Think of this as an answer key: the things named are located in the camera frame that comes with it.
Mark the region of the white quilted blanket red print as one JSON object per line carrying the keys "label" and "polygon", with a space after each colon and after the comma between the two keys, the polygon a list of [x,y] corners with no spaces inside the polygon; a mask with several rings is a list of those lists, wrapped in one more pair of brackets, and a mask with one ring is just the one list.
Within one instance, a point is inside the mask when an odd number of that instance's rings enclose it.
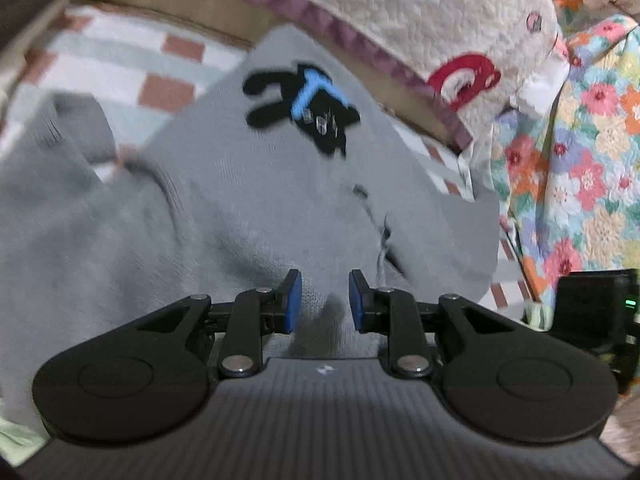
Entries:
{"label": "white quilted blanket red print", "polygon": [[512,106],[552,107],[570,70],[552,0],[245,0],[331,38],[454,122],[459,144]]}

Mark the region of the light green blanket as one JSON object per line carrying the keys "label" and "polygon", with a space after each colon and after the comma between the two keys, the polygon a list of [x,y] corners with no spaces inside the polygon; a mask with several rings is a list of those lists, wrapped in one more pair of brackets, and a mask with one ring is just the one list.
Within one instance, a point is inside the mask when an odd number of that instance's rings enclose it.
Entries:
{"label": "light green blanket", "polygon": [[50,438],[40,430],[17,424],[6,417],[6,407],[1,401],[0,452],[11,466],[20,466],[40,451]]}

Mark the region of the floral quilt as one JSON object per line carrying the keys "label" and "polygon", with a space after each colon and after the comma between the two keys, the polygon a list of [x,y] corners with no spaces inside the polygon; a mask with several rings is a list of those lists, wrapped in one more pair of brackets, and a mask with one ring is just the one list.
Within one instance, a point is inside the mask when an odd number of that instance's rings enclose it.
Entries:
{"label": "floral quilt", "polygon": [[552,1],[570,69],[546,116],[507,110],[494,122],[490,162],[533,292],[527,321],[541,330],[562,276],[639,265],[639,24]]}

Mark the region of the grey sweater with black cat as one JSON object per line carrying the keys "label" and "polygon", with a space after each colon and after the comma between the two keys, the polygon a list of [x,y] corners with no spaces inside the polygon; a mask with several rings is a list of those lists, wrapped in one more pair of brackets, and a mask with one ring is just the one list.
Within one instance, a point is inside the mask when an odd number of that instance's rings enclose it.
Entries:
{"label": "grey sweater with black cat", "polygon": [[183,297],[230,300],[303,274],[291,336],[268,356],[373,356],[347,277],[423,301],[477,300],[497,266],[497,196],[439,192],[360,82],[291,26],[116,157],[90,98],[44,101],[1,164],[1,397],[38,429],[30,385],[56,354]]}

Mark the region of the checkered play mat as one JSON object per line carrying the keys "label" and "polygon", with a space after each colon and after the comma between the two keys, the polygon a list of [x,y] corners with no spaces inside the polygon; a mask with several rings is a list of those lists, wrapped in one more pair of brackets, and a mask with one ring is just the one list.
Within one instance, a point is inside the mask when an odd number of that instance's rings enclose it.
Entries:
{"label": "checkered play mat", "polygon": [[138,146],[245,55],[242,48],[184,27],[73,4],[27,48],[23,75],[1,121],[1,153],[9,154],[53,91],[91,94],[117,145]]}

